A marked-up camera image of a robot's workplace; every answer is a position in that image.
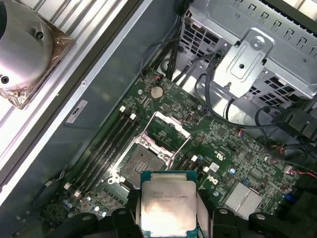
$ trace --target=ventilation holes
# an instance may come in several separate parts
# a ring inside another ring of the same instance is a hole
[[[215,48],[219,41],[218,37],[206,31],[203,27],[195,25],[194,22],[192,24],[184,23],[183,29],[181,42],[191,53],[198,57],[210,54],[211,49]]]
[[[255,11],[255,9],[257,9],[257,7],[253,4],[250,4],[250,6],[248,7],[248,9],[246,10],[246,13],[249,15],[252,15],[252,13]]]
[[[278,106],[286,102],[297,102],[300,99],[294,94],[294,88],[280,83],[275,77],[264,81],[264,83],[270,86],[273,91],[258,96],[260,92],[257,93],[257,89],[255,87],[252,87],[250,89],[250,92],[270,106]]]
[[[277,31],[281,25],[282,25],[282,23],[281,23],[280,21],[276,20],[276,21],[274,22],[273,26],[271,27],[271,29],[272,29],[273,31]]]
[[[263,12],[262,15],[259,18],[259,22],[262,23],[262,24],[265,23],[265,21],[267,20],[268,16],[269,16],[269,14],[267,14],[266,12]]]
[[[313,57],[316,57],[317,56],[317,46],[314,46],[312,48],[312,51],[309,53],[310,55],[313,55]]]
[[[293,34],[294,34],[294,31],[292,29],[288,29],[284,35],[284,38],[286,38],[289,41],[292,38]]]
[[[302,49],[304,47],[304,45],[306,44],[306,42],[307,42],[307,39],[304,37],[301,37],[297,43],[297,46],[299,46]]]

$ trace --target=mounting hole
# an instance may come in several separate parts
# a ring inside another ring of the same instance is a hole
[[[186,25],[190,25],[190,24],[192,24],[192,20],[191,20],[189,17],[185,17],[184,23],[185,23]]]
[[[91,219],[90,216],[83,217],[83,221],[88,221],[88,220],[90,220],[90,219]]]
[[[230,237],[231,236],[231,234],[229,232],[224,232],[222,234],[223,234],[224,237]]]
[[[44,37],[44,34],[42,31],[38,31],[37,33],[35,33],[36,39],[41,40],[41,39],[43,39],[43,37]]]
[[[7,84],[9,82],[9,78],[7,76],[4,76],[1,78],[1,83]]]
[[[179,46],[177,49],[178,49],[178,52],[180,52],[180,53],[185,51],[184,47],[182,47],[182,46]]]

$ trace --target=metal grille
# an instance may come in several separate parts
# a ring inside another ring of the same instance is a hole
[[[218,42],[219,38],[211,32],[203,27],[197,26],[190,18],[184,18],[181,43],[183,43],[184,47],[191,53],[198,57],[208,55],[216,50]]]
[[[255,86],[252,86],[249,92],[270,106],[279,106],[287,102],[297,102],[300,99],[294,94],[294,88],[282,84],[276,77],[265,80],[264,84],[268,85],[271,91],[263,93]]]

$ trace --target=capacitor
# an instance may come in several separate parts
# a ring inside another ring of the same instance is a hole
[[[230,173],[231,175],[234,175],[234,174],[236,173],[236,170],[235,170],[234,168],[231,168],[231,169],[229,170],[229,173]]]
[[[279,190],[283,193],[289,193],[292,191],[292,188],[288,185],[282,185],[281,187],[279,187]]]

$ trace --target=screw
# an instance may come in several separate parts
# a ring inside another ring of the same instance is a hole
[[[219,212],[221,214],[228,214],[228,211],[226,209],[220,209]]]
[[[257,47],[259,47],[259,45],[261,44],[261,41],[259,41],[259,40],[255,40],[254,42],[253,42],[253,45],[257,48]]]
[[[263,48],[264,44],[265,44],[265,40],[263,37],[261,36],[256,36],[255,38],[253,38],[251,40],[251,46],[253,49],[255,50],[260,50]]]
[[[256,218],[258,218],[259,220],[265,220],[265,216],[262,214],[257,214]]]

